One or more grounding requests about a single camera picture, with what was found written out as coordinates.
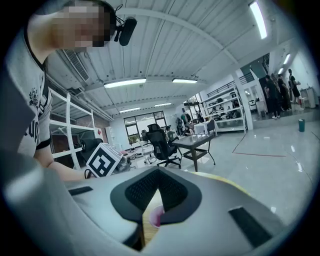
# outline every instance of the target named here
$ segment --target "shelf with equipment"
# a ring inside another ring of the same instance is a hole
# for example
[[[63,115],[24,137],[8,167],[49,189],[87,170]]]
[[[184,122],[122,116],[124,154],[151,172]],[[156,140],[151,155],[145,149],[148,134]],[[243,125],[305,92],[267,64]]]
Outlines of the shelf with equipment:
[[[217,132],[244,131],[246,133],[246,115],[234,81],[207,94],[203,100],[206,118],[214,119]]]
[[[92,131],[93,136],[96,137],[95,133],[95,122],[94,122],[94,115],[93,111],[87,111],[82,107],[75,105],[71,102],[71,96],[68,93],[66,97],[60,95],[56,91],[50,89],[52,95],[52,111],[51,114],[56,115],[58,117],[64,118],[65,122],[57,121],[57,120],[50,120],[49,123],[49,130],[51,135],[63,135],[67,137],[68,141],[68,148],[69,150],[65,150],[62,152],[53,152],[53,158],[57,159],[63,156],[71,155],[74,169],[80,170],[80,165],[78,162],[78,158],[76,153],[82,150],[81,147],[75,148],[73,142],[74,135],[81,135],[87,131]],[[77,124],[71,124],[71,121],[76,122],[76,119],[81,117],[90,116],[91,122],[89,125],[92,127],[81,126]]]

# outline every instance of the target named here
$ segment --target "group of people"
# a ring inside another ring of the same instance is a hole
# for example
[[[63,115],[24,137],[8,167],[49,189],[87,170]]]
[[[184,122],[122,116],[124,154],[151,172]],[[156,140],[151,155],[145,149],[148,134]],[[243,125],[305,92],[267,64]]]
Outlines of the group of people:
[[[264,89],[267,100],[269,101],[269,107],[271,108],[269,112],[272,113],[273,119],[279,119],[281,111],[291,110],[292,94],[294,96],[293,104],[297,104],[300,97],[297,88],[300,83],[297,82],[296,78],[292,75],[291,69],[289,69],[288,72],[289,86],[286,85],[282,74],[279,74],[277,78],[274,74],[265,76],[266,86]]]

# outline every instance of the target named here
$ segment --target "pink object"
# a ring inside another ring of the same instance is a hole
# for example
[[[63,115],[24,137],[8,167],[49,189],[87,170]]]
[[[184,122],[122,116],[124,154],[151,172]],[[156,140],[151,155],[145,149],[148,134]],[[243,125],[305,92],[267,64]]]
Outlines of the pink object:
[[[156,208],[154,208],[150,212],[150,216],[149,216],[150,224],[152,226],[154,226],[155,228],[159,228],[160,227],[160,218],[161,218],[161,215],[163,215],[164,213],[165,213],[165,210],[164,210],[163,205],[159,205]]]

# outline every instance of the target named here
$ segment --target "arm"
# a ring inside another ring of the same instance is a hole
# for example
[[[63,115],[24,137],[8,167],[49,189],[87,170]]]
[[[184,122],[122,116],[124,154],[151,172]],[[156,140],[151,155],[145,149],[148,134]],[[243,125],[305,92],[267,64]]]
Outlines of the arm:
[[[51,153],[50,145],[38,149],[33,156],[44,168],[55,170],[63,181],[80,181],[85,178],[82,171],[77,171],[55,162]]]

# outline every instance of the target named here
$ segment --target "fluorescent light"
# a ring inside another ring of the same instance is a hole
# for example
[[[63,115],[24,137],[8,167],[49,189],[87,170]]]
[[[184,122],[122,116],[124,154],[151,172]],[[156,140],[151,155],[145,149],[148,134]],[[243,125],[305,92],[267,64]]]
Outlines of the fluorescent light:
[[[188,83],[188,84],[195,84],[197,80],[190,80],[190,79],[173,79],[172,83]]]
[[[104,88],[112,88],[112,87],[118,87],[118,86],[128,86],[128,85],[134,85],[134,84],[143,84],[146,82],[147,79],[132,79],[132,80],[126,80],[126,81],[120,81],[120,82],[110,82],[104,84]]]
[[[283,63],[283,64],[287,64],[289,58],[290,58],[290,54],[287,54],[286,57],[285,57],[285,60],[284,60],[284,63]]]
[[[253,12],[255,21],[258,25],[261,39],[264,39],[267,37],[267,30],[266,30],[264,18],[262,17],[262,13],[259,8],[259,5],[257,2],[253,2],[252,4],[250,4],[250,8],[251,8],[251,11]]]
[[[119,111],[120,113],[125,113],[125,112],[129,112],[129,111],[135,111],[135,110],[139,110],[140,107],[135,107],[135,108],[130,108],[130,109],[126,109],[126,110],[121,110]]]
[[[172,103],[163,103],[163,104],[157,104],[157,105],[154,105],[155,107],[162,107],[162,106],[169,106],[171,105]]]

